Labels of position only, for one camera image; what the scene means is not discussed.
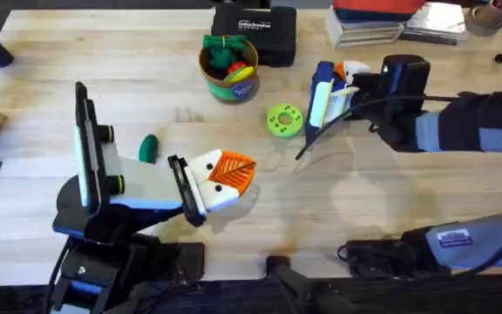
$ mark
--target green ring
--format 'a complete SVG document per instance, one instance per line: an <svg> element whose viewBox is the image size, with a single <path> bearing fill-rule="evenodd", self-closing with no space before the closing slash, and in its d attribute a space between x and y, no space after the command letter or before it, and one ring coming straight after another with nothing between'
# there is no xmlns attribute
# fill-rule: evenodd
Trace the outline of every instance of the green ring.
<svg viewBox="0 0 502 314"><path fill-rule="evenodd" d="M288 125L283 125L278 120L282 114L287 114L292 119ZM277 137L292 137L302 130L303 114L290 104L276 105L268 111L267 126L268 130Z"/></svg>

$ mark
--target wooden table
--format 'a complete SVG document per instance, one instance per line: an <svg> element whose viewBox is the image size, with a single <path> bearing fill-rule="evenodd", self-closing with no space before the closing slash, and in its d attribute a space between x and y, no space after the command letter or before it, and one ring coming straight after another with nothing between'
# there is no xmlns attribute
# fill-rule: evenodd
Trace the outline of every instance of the wooden table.
<svg viewBox="0 0 502 314"><path fill-rule="evenodd" d="M247 104L213 98L197 55L209 10L13 11L0 39L17 57L0 70L0 285L46 283L64 243L51 230L56 195L75 174L74 82L83 81L101 123L115 126L119 151L137 158L149 133L159 166L216 147L256 160L241 201L195 229L176 217L146 232L207 246L206 279L258 278L264 258L288 254L308 276L347 276L335 259L350 239L379 238L428 224L502 212L502 154L397 154L367 123L325 136L299 162L303 137L277 139L265 127L281 102L307 110L320 60L358 59L378 72L384 56L416 53L431 62L426 92L502 90L502 31L458 47L397 42L336 51L324 10L298 13L295 65L261 67L261 89ZM439 109L443 104L427 103Z"/></svg>

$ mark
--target red object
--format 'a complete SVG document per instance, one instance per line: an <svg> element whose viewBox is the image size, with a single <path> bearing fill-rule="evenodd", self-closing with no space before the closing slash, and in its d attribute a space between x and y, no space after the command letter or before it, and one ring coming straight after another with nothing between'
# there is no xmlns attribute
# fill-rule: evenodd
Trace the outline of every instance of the red object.
<svg viewBox="0 0 502 314"><path fill-rule="evenodd" d="M425 0L334 0L335 9L414 14Z"/></svg>
<svg viewBox="0 0 502 314"><path fill-rule="evenodd" d="M237 69L241 68L242 66L245 66L245 64L241 61L238 61L238 62L230 65L227 68L227 74L230 74L231 72L236 71Z"/></svg>

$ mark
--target book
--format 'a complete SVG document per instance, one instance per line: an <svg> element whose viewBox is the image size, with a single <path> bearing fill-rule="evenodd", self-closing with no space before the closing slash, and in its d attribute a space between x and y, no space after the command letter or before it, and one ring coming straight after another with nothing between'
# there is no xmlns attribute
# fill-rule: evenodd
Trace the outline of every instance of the book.
<svg viewBox="0 0 502 314"><path fill-rule="evenodd" d="M361 44L388 44L397 40L404 26L397 22L364 21L342 23L332 6L325 20L329 40L335 48Z"/></svg>
<svg viewBox="0 0 502 314"><path fill-rule="evenodd" d="M462 7L452 3L425 3L405 23L400 39L436 44L458 44L466 40Z"/></svg>

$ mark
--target black case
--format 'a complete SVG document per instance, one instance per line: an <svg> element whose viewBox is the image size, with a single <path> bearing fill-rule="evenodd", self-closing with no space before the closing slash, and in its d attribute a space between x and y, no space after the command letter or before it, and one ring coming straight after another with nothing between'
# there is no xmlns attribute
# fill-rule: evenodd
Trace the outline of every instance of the black case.
<svg viewBox="0 0 502 314"><path fill-rule="evenodd" d="M259 53L259 64L290 66L295 57L295 8L244 10L235 3L216 6L212 35L245 35Z"/></svg>

